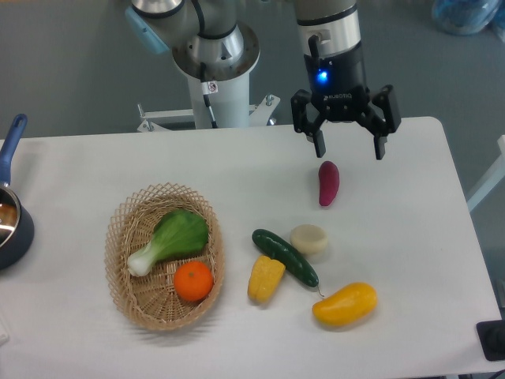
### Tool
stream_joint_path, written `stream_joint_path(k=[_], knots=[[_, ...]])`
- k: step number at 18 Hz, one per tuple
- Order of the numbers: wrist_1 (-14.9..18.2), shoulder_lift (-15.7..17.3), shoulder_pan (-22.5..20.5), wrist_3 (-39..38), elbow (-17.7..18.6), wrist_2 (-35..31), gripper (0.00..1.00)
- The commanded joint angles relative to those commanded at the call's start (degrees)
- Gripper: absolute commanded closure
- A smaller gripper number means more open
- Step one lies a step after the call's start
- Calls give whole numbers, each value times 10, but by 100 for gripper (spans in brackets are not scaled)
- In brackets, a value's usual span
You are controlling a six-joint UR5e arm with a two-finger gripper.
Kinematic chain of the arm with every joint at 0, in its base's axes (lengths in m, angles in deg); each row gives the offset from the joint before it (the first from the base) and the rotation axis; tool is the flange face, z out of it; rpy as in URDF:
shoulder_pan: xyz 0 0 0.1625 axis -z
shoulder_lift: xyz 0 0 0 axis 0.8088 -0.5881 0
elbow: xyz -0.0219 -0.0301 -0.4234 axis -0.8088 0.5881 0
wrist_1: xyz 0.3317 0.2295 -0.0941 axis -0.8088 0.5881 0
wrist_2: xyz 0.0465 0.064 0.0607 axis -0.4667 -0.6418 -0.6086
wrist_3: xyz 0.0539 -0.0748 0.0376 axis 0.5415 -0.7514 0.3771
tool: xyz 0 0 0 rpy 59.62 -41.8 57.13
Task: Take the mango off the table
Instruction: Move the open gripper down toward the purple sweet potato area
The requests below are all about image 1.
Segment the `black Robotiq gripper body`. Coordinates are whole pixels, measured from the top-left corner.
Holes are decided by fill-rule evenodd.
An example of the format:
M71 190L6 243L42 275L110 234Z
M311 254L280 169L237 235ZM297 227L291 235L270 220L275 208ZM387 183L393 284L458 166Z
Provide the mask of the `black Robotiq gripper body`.
M328 121L357 122L357 112L369 92L362 43L328 56L323 55L322 47L320 41L310 41L304 56L312 103L316 104L316 97L324 102Z

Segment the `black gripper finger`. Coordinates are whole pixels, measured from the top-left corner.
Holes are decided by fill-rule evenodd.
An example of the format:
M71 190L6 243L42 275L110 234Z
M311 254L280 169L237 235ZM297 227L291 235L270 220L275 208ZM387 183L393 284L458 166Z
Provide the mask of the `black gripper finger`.
M371 133L375 157L382 160L388 136L398 130L402 121L395 87L387 84L377 92L365 94L365 104L357 112L357 123Z
M326 153L323 131L321 126L327 120L327 107L324 102L316 97L316 104L312 103L312 93L300 89L291 97L291 112L296 133L303 133L313 144L318 158ZM309 121L307 106L314 105L317 116Z

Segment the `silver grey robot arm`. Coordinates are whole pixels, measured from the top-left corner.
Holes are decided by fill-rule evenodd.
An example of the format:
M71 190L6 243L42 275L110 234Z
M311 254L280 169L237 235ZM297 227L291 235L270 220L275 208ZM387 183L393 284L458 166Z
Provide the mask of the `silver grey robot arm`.
M401 122L394 89L368 89L354 1L296 1L294 12L309 90L291 98L294 130L326 151L324 122L355 122L372 137L377 159ZM199 129L248 126L249 74L260 56L255 32L234 1L134 1L125 15L142 43L169 51L185 75Z

